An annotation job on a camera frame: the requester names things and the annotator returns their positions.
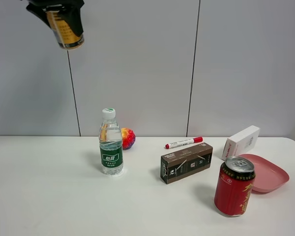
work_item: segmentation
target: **wall seam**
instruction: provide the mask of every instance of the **wall seam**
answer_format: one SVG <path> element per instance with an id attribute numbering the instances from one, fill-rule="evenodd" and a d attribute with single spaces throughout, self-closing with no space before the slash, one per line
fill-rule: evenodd
<path id="1" fill-rule="evenodd" d="M 194 75 L 194 72 L 195 72 L 195 60 L 196 60 L 196 50 L 197 50 L 197 41 L 198 41 L 198 26 L 199 26 L 200 3 L 201 3 L 201 0 L 199 0 L 199 7 L 198 7 L 197 29 L 196 29 L 196 39 L 195 39 L 195 50 L 194 50 L 194 54 L 193 54 L 192 76 L 191 76 L 191 85 L 190 85 L 190 98 L 189 98 L 189 109 L 188 109 L 188 120 L 187 120 L 186 137 L 188 137 L 189 118 L 190 118 L 190 107 L 191 107 L 191 97 L 192 97 L 192 86 L 193 86 L 193 75 Z"/>
<path id="2" fill-rule="evenodd" d="M 79 115 L 78 115 L 78 108 L 77 108 L 77 101 L 76 101 L 76 98 L 75 98 L 75 91 L 74 91 L 72 71 L 71 71 L 71 62 L 70 62 L 70 57 L 69 57 L 69 52 L 68 51 L 67 51 L 67 56 L 68 56 L 69 69 L 70 69 L 70 77 L 71 77 L 72 92 L 73 92 L 73 98 L 74 98 L 75 113 L 76 113 L 76 116 L 77 116 L 79 135 L 81 136 L 80 122 L 79 122 Z"/>

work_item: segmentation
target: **red marker cap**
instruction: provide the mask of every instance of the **red marker cap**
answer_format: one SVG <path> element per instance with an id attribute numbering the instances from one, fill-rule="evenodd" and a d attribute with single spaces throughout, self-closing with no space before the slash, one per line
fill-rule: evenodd
<path id="1" fill-rule="evenodd" d="M 197 137 L 197 138 L 194 138 L 193 139 L 195 141 L 195 143 L 200 143 L 203 141 L 203 138 L 202 137 Z"/>

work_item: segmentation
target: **white box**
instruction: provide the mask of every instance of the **white box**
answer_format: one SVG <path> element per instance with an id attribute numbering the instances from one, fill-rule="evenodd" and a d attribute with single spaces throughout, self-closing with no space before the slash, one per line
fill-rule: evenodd
<path id="1" fill-rule="evenodd" d="M 225 160 L 228 156 L 241 155 L 251 150 L 256 144 L 259 133 L 260 128 L 251 125 L 229 137 L 224 146 L 222 160 Z"/>

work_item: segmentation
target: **colorful ball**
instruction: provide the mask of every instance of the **colorful ball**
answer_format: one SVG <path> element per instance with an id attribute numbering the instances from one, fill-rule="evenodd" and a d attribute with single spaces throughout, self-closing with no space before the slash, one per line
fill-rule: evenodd
<path id="1" fill-rule="evenodd" d="M 136 135 L 134 134 L 133 130 L 128 128 L 121 129 L 122 135 L 122 149 L 127 150 L 132 147 L 134 142 L 136 141 Z"/>

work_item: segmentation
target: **marker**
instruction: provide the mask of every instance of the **marker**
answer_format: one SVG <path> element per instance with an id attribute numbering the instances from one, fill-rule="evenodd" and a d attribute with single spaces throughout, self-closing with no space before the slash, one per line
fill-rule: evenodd
<path id="1" fill-rule="evenodd" d="M 184 140 L 184 141 L 174 142 L 174 143 L 171 143 L 171 144 L 166 144 L 165 148 L 166 149 L 177 148 L 177 147 L 185 146 L 185 145 L 188 145 L 188 144 L 200 143 L 202 141 L 203 141 L 202 137 L 197 137 L 197 138 L 194 138 L 194 139 L 188 139 L 188 140 Z"/>

